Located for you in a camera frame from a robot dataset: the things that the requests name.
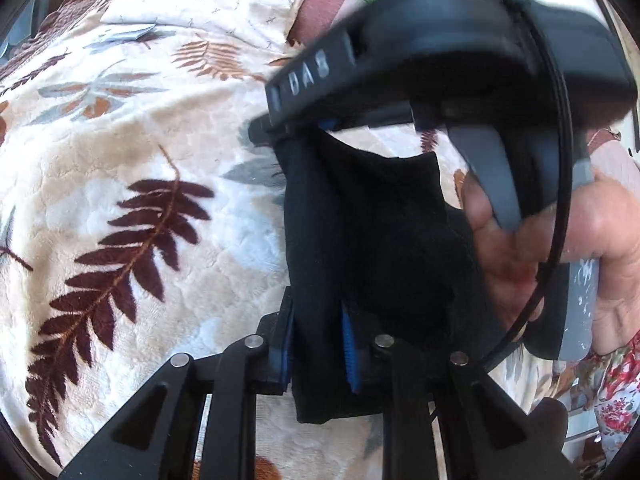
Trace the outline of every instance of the gray handle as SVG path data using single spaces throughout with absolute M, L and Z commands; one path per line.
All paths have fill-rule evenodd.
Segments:
M 536 169 L 545 175 L 540 185 L 543 201 L 548 205 L 556 201 L 558 193 L 557 137 L 553 132 L 545 135 L 537 132 L 528 140 Z M 574 164 L 573 189 L 591 182 L 591 161 L 586 156 Z M 579 361 L 588 354 L 599 275 L 599 259 L 556 267 L 545 294 L 542 314 L 529 323 L 524 334 L 527 350 L 542 359 L 559 361 Z
M 490 126 L 460 126 L 449 138 L 464 157 L 489 197 L 495 219 L 505 230 L 518 229 L 522 215 L 511 167 L 498 132 Z M 554 132 L 527 136 L 545 205 L 558 193 L 558 138 Z M 576 189 L 593 181 L 590 160 L 574 166 Z M 545 294 L 545 308 L 530 322 L 524 335 L 527 349 L 548 360 L 578 361 L 591 347 L 591 325 L 598 290 L 597 260 L 581 260 L 556 267 Z

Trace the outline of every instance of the black fabric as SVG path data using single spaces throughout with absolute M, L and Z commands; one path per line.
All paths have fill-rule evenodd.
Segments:
M 384 158 L 321 130 L 274 146 L 287 177 L 284 217 L 300 422 L 376 410 L 351 395 L 340 312 L 355 302 L 387 333 L 443 363 L 482 357 L 504 333 L 487 300 L 464 215 L 444 202 L 433 153 Z

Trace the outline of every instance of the white fleece blanket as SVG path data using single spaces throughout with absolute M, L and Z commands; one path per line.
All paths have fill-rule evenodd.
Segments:
M 295 54 L 302 0 L 237 1 L 103 0 L 0 82 L 0 411 L 52 473 L 172 354 L 221 352 L 279 307 L 285 181 L 246 125 Z M 114 21 L 165 25 L 101 41 Z M 459 206 L 466 169 L 444 134 L 340 138 L 436 149 Z M 496 377 L 516 372 L 530 408 L 550 364 Z M 283 478 L 380 477 L 379 418 L 300 426 L 290 396 L 260 398 L 257 431 L 259 464 Z

